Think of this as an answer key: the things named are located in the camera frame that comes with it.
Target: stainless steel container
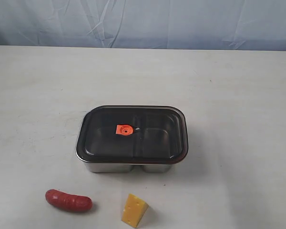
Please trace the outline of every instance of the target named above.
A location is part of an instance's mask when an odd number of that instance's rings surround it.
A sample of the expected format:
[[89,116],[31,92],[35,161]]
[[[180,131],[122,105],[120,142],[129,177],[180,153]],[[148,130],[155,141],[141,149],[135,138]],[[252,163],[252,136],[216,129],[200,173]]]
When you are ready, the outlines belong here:
[[77,157],[95,173],[166,172],[188,151],[185,117],[168,106],[101,106],[82,122]]

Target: sausage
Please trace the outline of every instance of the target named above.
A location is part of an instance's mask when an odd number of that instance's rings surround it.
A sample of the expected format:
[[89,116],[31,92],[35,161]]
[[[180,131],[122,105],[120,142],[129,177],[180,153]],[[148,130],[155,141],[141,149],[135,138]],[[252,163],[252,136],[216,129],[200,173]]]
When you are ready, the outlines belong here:
[[92,208],[92,201],[89,197],[71,195],[50,189],[45,194],[49,204],[65,211],[85,212]]

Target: orange valve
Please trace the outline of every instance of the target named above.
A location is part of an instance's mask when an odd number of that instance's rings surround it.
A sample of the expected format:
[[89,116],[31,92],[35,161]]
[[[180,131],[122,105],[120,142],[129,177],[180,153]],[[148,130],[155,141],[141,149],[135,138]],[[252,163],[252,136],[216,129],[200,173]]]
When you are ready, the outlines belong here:
[[133,133],[133,128],[131,125],[117,125],[115,134],[117,135],[131,135]]

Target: lunch box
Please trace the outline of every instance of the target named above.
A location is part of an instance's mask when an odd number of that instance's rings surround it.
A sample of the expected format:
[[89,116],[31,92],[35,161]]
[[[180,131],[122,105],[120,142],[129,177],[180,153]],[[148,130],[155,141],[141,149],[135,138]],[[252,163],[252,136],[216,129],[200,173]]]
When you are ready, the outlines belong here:
[[89,171],[166,172],[188,152],[183,113],[169,106],[100,106],[83,119],[76,155]]

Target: toy sausage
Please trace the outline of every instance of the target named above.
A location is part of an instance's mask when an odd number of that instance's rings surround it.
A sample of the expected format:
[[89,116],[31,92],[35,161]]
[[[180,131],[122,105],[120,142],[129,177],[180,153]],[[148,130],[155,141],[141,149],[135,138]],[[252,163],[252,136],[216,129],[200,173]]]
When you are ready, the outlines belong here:
[[50,189],[45,194],[49,204],[65,211],[85,212],[92,208],[92,201],[89,197],[71,195]]

